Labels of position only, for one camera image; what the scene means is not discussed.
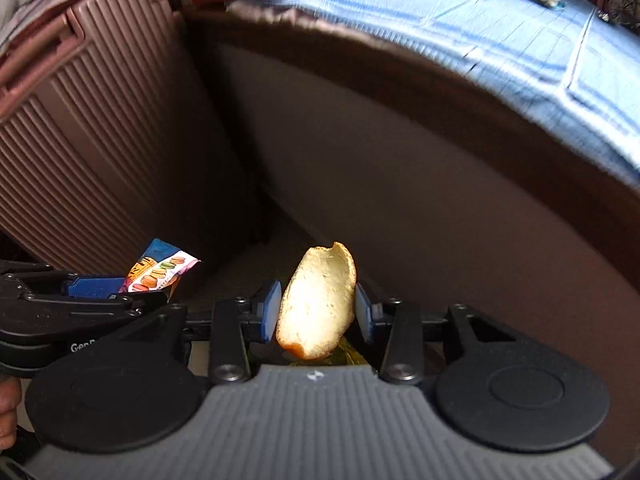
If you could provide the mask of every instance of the macaron picture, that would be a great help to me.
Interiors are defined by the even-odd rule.
[[[148,286],[149,288],[155,288],[158,286],[158,279],[153,276],[146,275],[142,277],[140,283],[144,286]]]
[[[164,269],[154,269],[149,274],[157,280],[162,280],[163,278],[166,278],[166,270]]]

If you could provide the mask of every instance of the circular cover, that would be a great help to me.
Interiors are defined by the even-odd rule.
[[[435,400],[461,433],[516,452],[549,452],[587,439],[609,396],[587,368],[534,344],[480,344],[441,373]]]
[[[180,428],[202,395],[193,374],[155,345],[95,345],[55,362],[25,403],[38,438],[91,453],[146,446]]]

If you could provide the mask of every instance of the white logo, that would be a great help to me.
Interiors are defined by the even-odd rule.
[[[320,370],[314,370],[310,374],[306,375],[307,379],[311,379],[313,382],[318,382],[324,377],[324,374]]]
[[[71,351],[77,352],[79,349],[89,346],[91,343],[95,343],[95,339],[89,339],[88,343],[71,343]]]

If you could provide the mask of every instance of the human hand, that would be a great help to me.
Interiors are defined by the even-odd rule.
[[[16,408],[21,400],[20,379],[0,374],[0,449],[9,449],[15,444],[18,425]]]

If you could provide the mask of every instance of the pink ribbed suitcase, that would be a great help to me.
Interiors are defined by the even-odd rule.
[[[253,208],[167,0],[82,0],[0,66],[0,228],[37,258],[120,274],[158,237],[215,264]]]

